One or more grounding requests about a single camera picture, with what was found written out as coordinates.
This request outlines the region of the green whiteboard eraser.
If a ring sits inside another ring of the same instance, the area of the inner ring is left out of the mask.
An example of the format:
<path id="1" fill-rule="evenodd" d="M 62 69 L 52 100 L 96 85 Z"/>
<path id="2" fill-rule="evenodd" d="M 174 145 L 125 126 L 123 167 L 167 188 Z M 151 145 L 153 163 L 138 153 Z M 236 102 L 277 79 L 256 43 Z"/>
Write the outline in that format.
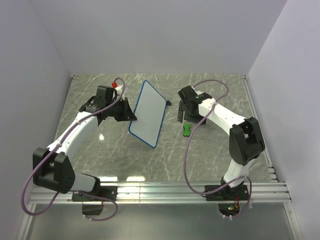
<path id="1" fill-rule="evenodd" d="M 192 128 L 192 126 L 191 126 L 190 123 L 184 123 L 183 124 L 183 133 L 182 133 L 182 135 L 184 137 L 189 137 L 191 135 L 191 132 L 192 132 L 191 128 Z"/>

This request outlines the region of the blue framed whiteboard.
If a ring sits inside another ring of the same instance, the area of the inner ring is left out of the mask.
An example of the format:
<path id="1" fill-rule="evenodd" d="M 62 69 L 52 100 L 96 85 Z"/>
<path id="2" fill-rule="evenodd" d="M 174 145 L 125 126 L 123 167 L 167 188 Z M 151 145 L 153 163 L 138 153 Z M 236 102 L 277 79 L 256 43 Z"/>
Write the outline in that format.
<path id="1" fill-rule="evenodd" d="M 130 122 L 129 133 L 148 146 L 155 148 L 166 108 L 171 105 L 171 101 L 163 97 L 149 81 L 145 80 L 133 111 L 137 120 Z"/>

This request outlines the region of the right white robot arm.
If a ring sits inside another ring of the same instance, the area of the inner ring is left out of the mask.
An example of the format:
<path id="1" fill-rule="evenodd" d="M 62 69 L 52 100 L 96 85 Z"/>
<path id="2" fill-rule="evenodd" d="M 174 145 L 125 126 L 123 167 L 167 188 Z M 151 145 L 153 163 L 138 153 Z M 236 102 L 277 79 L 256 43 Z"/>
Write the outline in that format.
<path id="1" fill-rule="evenodd" d="M 238 195 L 244 179 L 249 179 L 247 172 L 256 158 L 266 149 L 259 121 L 255 117 L 245 118 L 219 104 L 229 93 L 229 87 L 223 84 L 225 92 L 217 99 L 205 92 L 196 91 L 193 86 L 182 88 L 178 95 L 187 112 L 200 117 L 199 122 L 190 132 L 183 155 L 183 174 L 189 189 L 199 195 L 207 196 L 220 193 L 226 200 Z M 191 140 L 198 128 L 206 120 L 215 123 L 229 137 L 229 155 L 231 162 L 227 172 L 221 179 L 218 188 L 200 192 L 192 187 L 187 174 L 187 157 Z"/>

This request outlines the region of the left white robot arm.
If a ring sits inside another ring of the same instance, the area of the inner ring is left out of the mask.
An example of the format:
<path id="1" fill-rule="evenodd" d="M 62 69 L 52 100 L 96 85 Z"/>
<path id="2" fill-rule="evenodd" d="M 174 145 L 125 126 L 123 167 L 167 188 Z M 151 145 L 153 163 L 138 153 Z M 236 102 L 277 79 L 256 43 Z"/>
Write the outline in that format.
<path id="1" fill-rule="evenodd" d="M 117 122 L 137 120 L 125 97 L 126 84 L 100 85 L 96 94 L 85 102 L 70 126 L 46 148 L 37 148 L 32 156 L 36 186 L 57 193 L 83 192 L 89 201 L 103 197 L 101 180 L 84 173 L 75 173 L 71 164 L 83 141 L 107 118 Z"/>

